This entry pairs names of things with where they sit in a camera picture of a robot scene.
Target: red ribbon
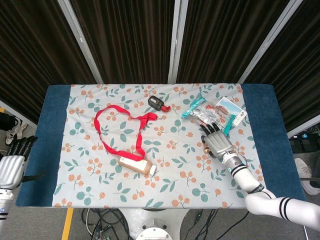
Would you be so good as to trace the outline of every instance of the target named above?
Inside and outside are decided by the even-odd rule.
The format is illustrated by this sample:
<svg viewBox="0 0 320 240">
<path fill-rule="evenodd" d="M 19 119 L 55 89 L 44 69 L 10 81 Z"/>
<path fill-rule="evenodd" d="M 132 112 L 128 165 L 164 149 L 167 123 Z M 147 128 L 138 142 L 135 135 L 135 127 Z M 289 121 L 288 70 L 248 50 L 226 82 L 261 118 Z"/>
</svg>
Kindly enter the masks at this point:
<svg viewBox="0 0 320 240">
<path fill-rule="evenodd" d="M 133 154 L 133 153 L 130 153 L 130 152 L 127 152 L 127 151 L 123 151 L 123 150 L 115 150 L 113 149 L 112 147 L 109 147 L 103 140 L 102 140 L 102 137 L 101 137 L 101 128 L 100 128 L 100 122 L 98 121 L 98 117 L 100 116 L 100 114 L 102 114 L 105 110 L 107 109 L 115 109 L 117 110 L 119 113 L 123 113 L 123 114 L 127 114 L 129 115 L 132 119 L 139 119 L 140 120 L 140 128 L 139 128 L 139 133 L 138 133 L 138 137 L 136 139 L 136 143 L 135 143 L 135 149 L 136 151 L 141 155 L 136 155 L 136 154 Z M 131 160 L 134 160 L 134 161 L 140 161 L 140 160 L 143 160 L 145 158 L 145 155 L 146 155 L 146 152 L 141 148 L 141 143 L 142 143 L 142 135 L 140 133 L 141 129 L 143 129 L 148 121 L 155 121 L 157 120 L 158 116 L 155 114 L 155 113 L 152 113 L 152 112 L 149 112 L 143 116 L 138 116 L 138 117 L 132 117 L 130 112 L 128 112 L 127 110 L 125 110 L 124 108 L 120 107 L 120 106 L 117 106 L 117 105 L 110 105 L 110 106 L 107 106 L 106 108 L 104 109 L 101 109 L 99 110 L 96 115 L 95 115 L 95 118 L 94 118 L 94 127 L 95 129 L 97 130 L 98 134 L 99 134 L 99 137 L 100 137 L 100 140 L 102 141 L 105 149 L 111 153 L 111 154 L 115 154 L 115 155 L 118 155 L 118 156 L 121 156 L 121 157 L 125 157 L 127 159 L 131 159 Z"/>
</svg>

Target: gray floor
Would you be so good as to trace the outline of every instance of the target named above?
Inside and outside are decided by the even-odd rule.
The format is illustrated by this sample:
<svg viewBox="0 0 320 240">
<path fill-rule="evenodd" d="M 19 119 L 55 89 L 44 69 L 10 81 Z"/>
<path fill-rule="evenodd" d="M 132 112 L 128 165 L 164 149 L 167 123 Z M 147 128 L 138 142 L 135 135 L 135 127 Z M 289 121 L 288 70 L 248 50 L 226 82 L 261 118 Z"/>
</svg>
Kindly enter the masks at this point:
<svg viewBox="0 0 320 240">
<path fill-rule="evenodd" d="M 29 126 L 23 132 L 24 136 L 33 135 L 34 129 Z M 4 145 L 5 132 L 0 130 L 0 150 L 5 150 Z M 315 154 L 300 154 L 295 157 L 302 158 L 308 164 L 313 163 Z M 19 188 L 13 191 L 15 197 Z M 320 205 L 320 195 L 307 195 L 309 202 Z M 73 212 L 71 229 L 69 234 L 70 240 L 88 240 L 90 239 L 86 226 L 81 221 L 82 209 L 76 208 Z M 33 207 L 16 207 L 12 204 L 8 219 L 1 232 L 0 240 L 40 240 L 40 239 L 61 239 L 66 217 L 66 209 L 57 208 L 33 208 Z M 209 210 L 203 212 L 200 222 L 190 231 L 188 240 L 193 240 L 199 230 L 205 223 Z M 244 209 L 220 209 L 216 218 L 212 222 L 208 232 L 208 240 L 219 237 L 228 227 L 241 219 L 245 214 Z M 198 210 L 190 210 L 183 220 L 180 239 L 184 239 L 188 229 L 193 225 Z M 120 240 L 126 240 L 126 234 L 120 224 L 115 226 Z M 310 240 L 320 240 L 320 232 L 308 229 Z M 282 219 L 271 216 L 258 216 L 249 214 L 248 217 L 239 225 L 228 232 L 222 240 L 304 240 L 305 233 L 303 227 Z"/>
</svg>

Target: robotic hand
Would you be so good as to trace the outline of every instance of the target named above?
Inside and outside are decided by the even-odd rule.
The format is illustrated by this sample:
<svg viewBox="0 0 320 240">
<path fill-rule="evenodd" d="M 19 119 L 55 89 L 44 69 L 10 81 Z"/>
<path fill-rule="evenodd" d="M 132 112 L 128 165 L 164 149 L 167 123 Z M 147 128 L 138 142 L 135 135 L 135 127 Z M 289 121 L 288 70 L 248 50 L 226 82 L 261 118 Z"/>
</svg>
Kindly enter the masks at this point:
<svg viewBox="0 0 320 240">
<path fill-rule="evenodd" d="M 233 145 L 216 124 L 200 126 L 206 134 L 201 137 L 202 142 L 208 145 L 204 150 L 212 157 L 222 158 L 225 168 L 241 189 L 248 193 L 244 201 L 249 212 L 283 218 L 320 232 L 320 206 L 290 197 L 276 197 L 255 179 L 239 156 L 233 153 Z"/>
<path fill-rule="evenodd" d="M 0 232 L 14 198 L 12 190 L 18 187 L 21 182 L 41 177 L 41 175 L 24 176 L 26 161 L 36 140 L 37 137 L 31 136 L 13 142 L 7 156 L 0 159 Z"/>
</svg>

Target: plastic bottle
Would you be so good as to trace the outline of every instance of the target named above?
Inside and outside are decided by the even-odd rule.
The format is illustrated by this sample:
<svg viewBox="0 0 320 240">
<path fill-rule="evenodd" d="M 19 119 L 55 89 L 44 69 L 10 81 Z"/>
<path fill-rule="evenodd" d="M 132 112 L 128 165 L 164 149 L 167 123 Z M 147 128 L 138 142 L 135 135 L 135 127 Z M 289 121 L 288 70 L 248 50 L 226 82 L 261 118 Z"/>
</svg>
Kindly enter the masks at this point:
<svg viewBox="0 0 320 240">
<path fill-rule="evenodd" d="M 154 175 L 157 168 L 148 160 L 134 161 L 123 156 L 118 159 L 118 164 L 141 174 Z"/>
</svg>

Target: snack bag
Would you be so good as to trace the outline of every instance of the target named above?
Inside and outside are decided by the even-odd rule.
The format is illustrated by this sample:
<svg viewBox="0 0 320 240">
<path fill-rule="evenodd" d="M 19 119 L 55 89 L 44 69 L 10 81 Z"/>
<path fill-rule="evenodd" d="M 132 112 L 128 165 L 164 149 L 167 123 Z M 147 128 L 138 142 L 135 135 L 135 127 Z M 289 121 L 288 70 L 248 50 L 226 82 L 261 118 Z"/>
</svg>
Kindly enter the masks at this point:
<svg viewBox="0 0 320 240">
<path fill-rule="evenodd" d="M 223 106 L 207 101 L 201 94 L 191 103 L 187 111 L 182 114 L 182 119 L 195 119 L 199 124 L 215 123 L 227 135 L 235 115 L 232 115 Z"/>
</svg>

